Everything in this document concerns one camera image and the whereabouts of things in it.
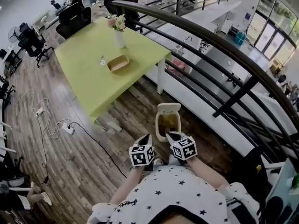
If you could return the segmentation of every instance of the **flower vase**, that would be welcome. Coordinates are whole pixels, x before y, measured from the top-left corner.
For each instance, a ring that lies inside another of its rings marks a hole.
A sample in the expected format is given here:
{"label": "flower vase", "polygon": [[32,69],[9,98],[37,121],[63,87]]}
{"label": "flower vase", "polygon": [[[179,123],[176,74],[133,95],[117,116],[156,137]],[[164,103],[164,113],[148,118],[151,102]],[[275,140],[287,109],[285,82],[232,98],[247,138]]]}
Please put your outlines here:
{"label": "flower vase", "polygon": [[121,49],[125,46],[125,41],[123,40],[122,32],[115,31],[115,42],[117,48]]}

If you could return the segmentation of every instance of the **glass door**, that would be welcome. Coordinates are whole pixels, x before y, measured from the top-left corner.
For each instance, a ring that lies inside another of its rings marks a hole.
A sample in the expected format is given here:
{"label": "glass door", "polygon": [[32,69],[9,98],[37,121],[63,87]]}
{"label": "glass door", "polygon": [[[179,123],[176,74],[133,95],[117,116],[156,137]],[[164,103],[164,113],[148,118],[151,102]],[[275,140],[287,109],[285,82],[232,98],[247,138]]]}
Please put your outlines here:
{"label": "glass door", "polygon": [[257,43],[256,43],[256,48],[262,52],[265,47],[267,46],[268,42],[270,41],[270,39],[272,38],[274,32],[275,32],[275,28],[267,23],[263,33],[261,34],[261,36],[259,37]]}
{"label": "glass door", "polygon": [[277,32],[264,52],[264,55],[270,60],[284,40],[285,38],[279,32]]}

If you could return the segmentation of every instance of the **star pattern shirt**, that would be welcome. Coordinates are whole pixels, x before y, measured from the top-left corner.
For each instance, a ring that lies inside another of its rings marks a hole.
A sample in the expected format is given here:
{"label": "star pattern shirt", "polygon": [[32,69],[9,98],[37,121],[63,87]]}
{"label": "star pattern shirt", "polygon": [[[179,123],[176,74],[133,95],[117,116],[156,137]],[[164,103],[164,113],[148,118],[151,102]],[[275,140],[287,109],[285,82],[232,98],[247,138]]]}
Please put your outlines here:
{"label": "star pattern shirt", "polygon": [[[230,184],[226,191],[257,204],[240,183]],[[147,224],[171,205],[182,207],[209,224],[230,223],[226,198],[221,192],[189,168],[168,165],[159,166],[144,177],[120,205],[93,206],[88,224]]]}

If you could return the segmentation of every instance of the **table leg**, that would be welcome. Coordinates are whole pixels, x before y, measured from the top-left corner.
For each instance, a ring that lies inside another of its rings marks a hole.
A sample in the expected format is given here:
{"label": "table leg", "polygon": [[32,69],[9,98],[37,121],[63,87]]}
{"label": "table leg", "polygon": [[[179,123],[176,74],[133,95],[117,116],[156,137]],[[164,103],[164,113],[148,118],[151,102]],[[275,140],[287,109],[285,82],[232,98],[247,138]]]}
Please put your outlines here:
{"label": "table leg", "polygon": [[166,57],[163,57],[158,62],[158,93],[162,94],[163,87],[164,87],[164,73],[165,73],[165,59]]}

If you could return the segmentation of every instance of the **pink flower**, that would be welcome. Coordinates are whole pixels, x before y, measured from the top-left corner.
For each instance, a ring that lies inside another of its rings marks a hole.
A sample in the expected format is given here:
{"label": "pink flower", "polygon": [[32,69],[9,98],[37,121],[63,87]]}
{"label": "pink flower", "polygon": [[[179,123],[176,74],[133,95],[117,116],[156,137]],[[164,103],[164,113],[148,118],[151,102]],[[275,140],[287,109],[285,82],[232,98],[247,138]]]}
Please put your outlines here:
{"label": "pink flower", "polygon": [[116,18],[110,18],[109,20],[108,20],[108,26],[109,27],[114,27],[116,25]]}

